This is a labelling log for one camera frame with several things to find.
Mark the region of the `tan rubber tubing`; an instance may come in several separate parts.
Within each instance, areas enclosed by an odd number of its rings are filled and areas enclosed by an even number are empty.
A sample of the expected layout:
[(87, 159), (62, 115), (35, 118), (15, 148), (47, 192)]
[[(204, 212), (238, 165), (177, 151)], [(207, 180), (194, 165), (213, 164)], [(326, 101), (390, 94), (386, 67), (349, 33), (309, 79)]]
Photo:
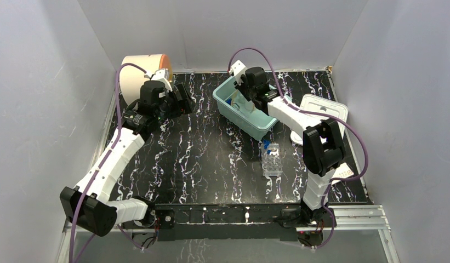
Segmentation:
[(245, 98), (235, 98), (235, 103), (239, 106), (235, 108), (243, 114), (251, 114), (255, 110), (255, 105), (252, 101), (247, 101)]

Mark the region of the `white plastic bin lid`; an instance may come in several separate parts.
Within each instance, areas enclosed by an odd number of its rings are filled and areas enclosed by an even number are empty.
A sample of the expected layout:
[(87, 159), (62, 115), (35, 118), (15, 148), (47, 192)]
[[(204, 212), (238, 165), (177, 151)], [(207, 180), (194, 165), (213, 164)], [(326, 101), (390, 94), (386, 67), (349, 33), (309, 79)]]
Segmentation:
[[(325, 113), (330, 116), (337, 117), (346, 122), (348, 119), (349, 109), (346, 105), (336, 101), (328, 100), (312, 94), (305, 94), (299, 105), (302, 110), (311, 112)], [(341, 135), (345, 136), (345, 126), (338, 124)], [(291, 141), (296, 145), (303, 145), (303, 139), (294, 131), (290, 134)]]

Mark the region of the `clear acrylic test tube rack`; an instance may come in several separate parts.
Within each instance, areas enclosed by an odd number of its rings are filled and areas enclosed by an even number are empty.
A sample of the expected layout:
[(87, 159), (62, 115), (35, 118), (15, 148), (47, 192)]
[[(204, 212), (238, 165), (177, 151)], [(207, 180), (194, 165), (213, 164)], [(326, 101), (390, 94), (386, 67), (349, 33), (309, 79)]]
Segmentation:
[(268, 147), (265, 147), (262, 143), (260, 156), (263, 176), (281, 176), (283, 174), (279, 144), (270, 143)]

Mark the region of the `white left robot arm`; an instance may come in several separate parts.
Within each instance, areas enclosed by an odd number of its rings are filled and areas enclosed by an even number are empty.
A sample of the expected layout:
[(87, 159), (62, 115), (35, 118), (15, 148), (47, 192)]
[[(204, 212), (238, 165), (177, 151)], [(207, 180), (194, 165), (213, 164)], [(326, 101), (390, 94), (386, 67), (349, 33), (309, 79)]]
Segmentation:
[(110, 201), (110, 194), (134, 155), (166, 120), (188, 115), (195, 103), (182, 83), (167, 89), (161, 81), (146, 81), (139, 98), (121, 115), (121, 127), (114, 132), (102, 156), (75, 187), (65, 187), (60, 200), (67, 219), (103, 237), (115, 226), (136, 221), (149, 228), (156, 221), (155, 204), (144, 197)]

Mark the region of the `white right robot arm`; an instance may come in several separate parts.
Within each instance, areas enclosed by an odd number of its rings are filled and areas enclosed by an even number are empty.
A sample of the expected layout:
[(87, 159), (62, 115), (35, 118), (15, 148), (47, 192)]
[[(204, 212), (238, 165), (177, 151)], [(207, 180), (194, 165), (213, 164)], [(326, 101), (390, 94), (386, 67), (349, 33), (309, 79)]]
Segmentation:
[(323, 219), (332, 177), (343, 164), (345, 147), (335, 118), (319, 119), (290, 102), (280, 88), (270, 88), (261, 67), (231, 66), (235, 88), (254, 106), (299, 133), (303, 140), (303, 162), (308, 169), (307, 186), (301, 200), (301, 220), (314, 227)]

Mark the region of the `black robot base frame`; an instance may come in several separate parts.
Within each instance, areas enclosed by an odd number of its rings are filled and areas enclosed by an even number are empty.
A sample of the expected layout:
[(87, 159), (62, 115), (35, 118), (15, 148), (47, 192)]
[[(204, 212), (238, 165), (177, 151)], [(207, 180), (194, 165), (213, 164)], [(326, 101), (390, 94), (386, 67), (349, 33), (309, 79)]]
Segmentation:
[(311, 211), (303, 203), (156, 204), (146, 221), (121, 224), (159, 241), (276, 238), (309, 248), (329, 240), (336, 226), (332, 208)]

